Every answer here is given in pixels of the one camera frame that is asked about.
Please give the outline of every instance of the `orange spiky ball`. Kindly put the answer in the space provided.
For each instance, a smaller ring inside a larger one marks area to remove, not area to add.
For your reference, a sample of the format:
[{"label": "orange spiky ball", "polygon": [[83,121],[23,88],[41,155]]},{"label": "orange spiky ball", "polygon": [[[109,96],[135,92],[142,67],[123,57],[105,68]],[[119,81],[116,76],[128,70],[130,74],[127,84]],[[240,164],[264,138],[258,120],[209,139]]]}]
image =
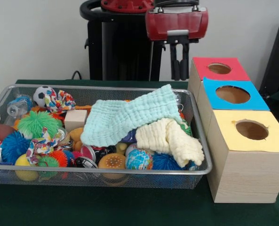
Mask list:
[{"label": "orange spiky ball", "polygon": [[68,165],[68,160],[67,160],[67,156],[65,155],[64,152],[58,150],[58,151],[53,151],[52,153],[49,154],[50,157],[54,157],[55,159],[57,159],[57,161],[59,162],[59,166],[60,167],[67,167]]}]

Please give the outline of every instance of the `wooden block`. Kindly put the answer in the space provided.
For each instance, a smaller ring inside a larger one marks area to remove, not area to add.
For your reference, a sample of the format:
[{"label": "wooden block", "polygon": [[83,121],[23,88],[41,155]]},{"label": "wooden block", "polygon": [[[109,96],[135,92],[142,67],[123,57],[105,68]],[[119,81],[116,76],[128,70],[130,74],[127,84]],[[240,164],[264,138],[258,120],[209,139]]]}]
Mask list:
[{"label": "wooden block", "polygon": [[222,81],[250,81],[237,58],[193,57],[188,90],[194,94],[196,101],[204,78]]},{"label": "wooden block", "polygon": [[64,125],[68,133],[85,126],[87,110],[69,110],[66,113]]},{"label": "wooden block", "polygon": [[213,109],[269,111],[267,104],[250,81],[218,81],[204,78],[197,106],[205,134]]},{"label": "wooden block", "polygon": [[279,193],[279,123],[269,111],[214,110],[207,141],[214,202],[273,203]]}]

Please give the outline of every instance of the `wire mesh basket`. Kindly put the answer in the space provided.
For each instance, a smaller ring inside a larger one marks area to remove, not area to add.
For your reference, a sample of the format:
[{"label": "wire mesh basket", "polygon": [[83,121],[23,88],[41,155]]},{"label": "wire mesh basket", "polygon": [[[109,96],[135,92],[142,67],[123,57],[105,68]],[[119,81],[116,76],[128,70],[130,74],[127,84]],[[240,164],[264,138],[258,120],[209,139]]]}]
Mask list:
[{"label": "wire mesh basket", "polygon": [[[0,124],[12,126],[14,119],[7,114],[7,103],[18,95],[33,96],[41,85],[13,85],[5,88],[0,94]],[[83,86],[51,86],[56,92],[64,90],[70,93],[77,105],[93,105],[97,100],[135,99],[155,89],[109,88]],[[212,162],[201,125],[199,112],[193,94],[187,90],[174,89],[183,104],[185,119],[191,123],[193,136],[203,146],[205,159],[198,167],[190,170],[132,170],[132,169],[86,169],[62,167],[28,167],[0,165],[0,184],[15,185],[48,185],[48,186],[121,186],[145,188],[183,188],[193,189],[203,175],[212,169]],[[20,180],[16,172],[29,175],[38,173],[34,181]]]}]

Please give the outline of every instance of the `plastic water bottle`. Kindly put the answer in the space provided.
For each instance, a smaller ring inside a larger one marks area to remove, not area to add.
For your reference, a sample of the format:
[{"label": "plastic water bottle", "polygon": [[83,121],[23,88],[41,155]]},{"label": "plastic water bottle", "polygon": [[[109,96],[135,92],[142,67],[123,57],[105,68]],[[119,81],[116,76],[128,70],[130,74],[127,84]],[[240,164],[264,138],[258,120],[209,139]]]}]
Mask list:
[{"label": "plastic water bottle", "polygon": [[7,105],[7,112],[14,118],[21,118],[32,108],[32,100],[28,96],[19,96]]}]

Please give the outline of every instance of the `white wall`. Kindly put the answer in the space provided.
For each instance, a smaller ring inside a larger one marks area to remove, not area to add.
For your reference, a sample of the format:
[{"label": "white wall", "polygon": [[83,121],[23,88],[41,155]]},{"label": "white wall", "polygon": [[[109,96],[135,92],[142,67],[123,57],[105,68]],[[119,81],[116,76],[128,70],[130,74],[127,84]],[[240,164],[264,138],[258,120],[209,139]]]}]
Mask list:
[{"label": "white wall", "polygon": [[[0,0],[0,92],[17,79],[88,78],[85,0]],[[206,37],[190,56],[238,57],[258,87],[279,25],[279,1],[200,0],[209,10]],[[167,50],[161,80],[170,80]]]},{"label": "white wall", "polygon": [[0,0],[0,92],[17,79],[89,78],[84,0]]}]

